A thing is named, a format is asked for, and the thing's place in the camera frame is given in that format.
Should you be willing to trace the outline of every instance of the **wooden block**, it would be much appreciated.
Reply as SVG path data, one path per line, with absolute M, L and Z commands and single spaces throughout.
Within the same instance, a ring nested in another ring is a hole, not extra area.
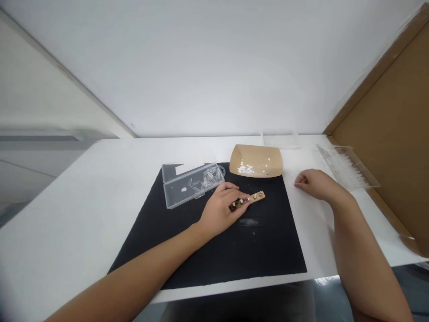
M 229 206 L 229 208 L 231 209 L 231 211 L 234 211 L 234 210 L 240 208 L 246 202 L 254 203 L 254 202 L 262 200 L 264 198 L 265 198 L 265 193 L 263 191 L 259 191 L 259 192 L 255 193 L 255 194 L 250 195 L 250 200 L 249 201 L 247 201 L 247 199 L 237 199 L 236 201 L 234 201 Z

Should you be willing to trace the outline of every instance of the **clear plastic box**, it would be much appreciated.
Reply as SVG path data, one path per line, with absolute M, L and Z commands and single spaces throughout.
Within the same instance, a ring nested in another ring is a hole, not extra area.
M 207 191 L 225 182 L 225 169 L 216 163 L 210 163 L 188 172 L 176 175 L 180 164 L 162 165 L 165 203 L 173 209 L 191 199 L 202 197 Z
M 371 172 L 363 165 L 362 161 L 348 146 L 323 146 L 318 145 L 320 154 L 325 159 L 335 179 L 344 188 L 354 190 L 358 188 L 379 187 L 380 183 Z

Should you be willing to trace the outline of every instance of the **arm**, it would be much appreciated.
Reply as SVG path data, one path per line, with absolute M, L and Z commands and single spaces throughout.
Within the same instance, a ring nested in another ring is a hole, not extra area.
M 305 170 L 295 186 L 331 205 L 338 272 L 356 321 L 413 321 L 402 289 L 354 197 L 320 170 Z
M 241 217 L 250 203 L 234 212 L 229 205 L 247 197 L 232 183 L 222 183 L 197 223 L 103 277 L 46 321 L 132 320 L 190 255 Z

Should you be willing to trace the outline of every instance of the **forearm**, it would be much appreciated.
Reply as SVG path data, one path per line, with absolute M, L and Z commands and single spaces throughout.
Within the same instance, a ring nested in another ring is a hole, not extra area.
M 351 305 L 382 321 L 412 321 L 399 283 L 356 200 L 350 195 L 330 204 L 337 267 Z
M 68 302 L 47 321 L 129 321 L 170 275 L 209 241 L 198 224 L 148 250 Z

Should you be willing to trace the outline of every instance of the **white label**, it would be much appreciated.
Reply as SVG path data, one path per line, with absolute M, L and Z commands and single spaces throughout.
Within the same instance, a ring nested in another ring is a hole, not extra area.
M 203 165 L 204 165 L 204 162 L 200 160 L 192 163 L 185 163 L 185 164 L 179 165 L 176 167 L 176 175 L 180 175 L 182 173 L 188 172 L 192 169 L 198 168 Z

